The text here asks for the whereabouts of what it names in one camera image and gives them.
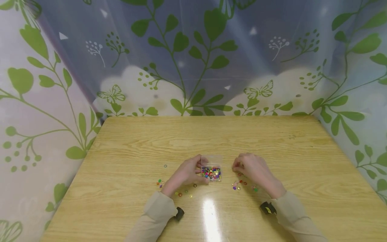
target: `wood grain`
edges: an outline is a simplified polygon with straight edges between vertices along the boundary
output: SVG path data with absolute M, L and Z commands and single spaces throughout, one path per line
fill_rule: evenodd
M 386 206 L 329 134 L 313 117 L 284 116 L 108 118 L 41 241 L 122 241 L 157 180 L 197 154 L 223 156 L 222 181 L 181 188 L 184 218 L 158 241 L 293 241 L 259 210 L 263 191 L 232 189 L 244 152 L 266 158 L 330 241 L 386 241 Z

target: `person's left hand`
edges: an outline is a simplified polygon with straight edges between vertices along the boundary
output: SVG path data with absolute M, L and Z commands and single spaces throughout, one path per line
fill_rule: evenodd
M 201 165 L 202 156 L 199 154 L 188 160 L 185 160 L 171 178 L 164 184 L 161 192 L 168 197 L 172 197 L 174 192 L 181 185 L 189 185 L 192 183 L 209 183 L 209 179 L 198 176 L 197 174 L 202 172 Z

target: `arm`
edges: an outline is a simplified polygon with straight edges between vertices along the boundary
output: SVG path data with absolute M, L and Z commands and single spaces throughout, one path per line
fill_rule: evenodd
M 270 172 L 265 160 L 254 154 L 240 154 L 234 161 L 233 171 L 241 172 L 262 187 L 272 198 L 277 210 L 278 223 L 290 232 L 297 242 L 327 242 L 320 230 L 306 215 L 303 205 Z
M 184 161 L 171 178 L 164 184 L 161 192 L 155 192 L 147 201 L 144 213 L 129 232 L 124 242 L 156 242 L 167 222 L 177 214 L 172 195 L 181 185 L 205 183 L 209 180 L 197 174 L 200 169 L 201 155 Z

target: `wrist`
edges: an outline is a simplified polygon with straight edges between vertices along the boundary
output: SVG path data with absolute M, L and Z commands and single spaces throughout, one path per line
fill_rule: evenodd
M 163 189 L 161 190 L 161 193 L 166 195 L 167 197 L 172 198 L 173 194 L 176 192 L 177 189 L 182 185 L 181 182 L 173 179 L 172 177 L 166 181 L 166 183 L 163 186 Z
M 278 199 L 286 194 L 286 189 L 279 180 L 270 182 L 264 189 L 272 199 Z

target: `person's right hand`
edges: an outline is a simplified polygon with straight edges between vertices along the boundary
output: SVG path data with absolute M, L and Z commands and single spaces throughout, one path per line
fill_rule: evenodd
M 262 187 L 271 198 L 285 195 L 286 189 L 271 173 L 265 160 L 251 153 L 239 154 L 233 163 L 233 171 L 243 173 L 251 181 Z

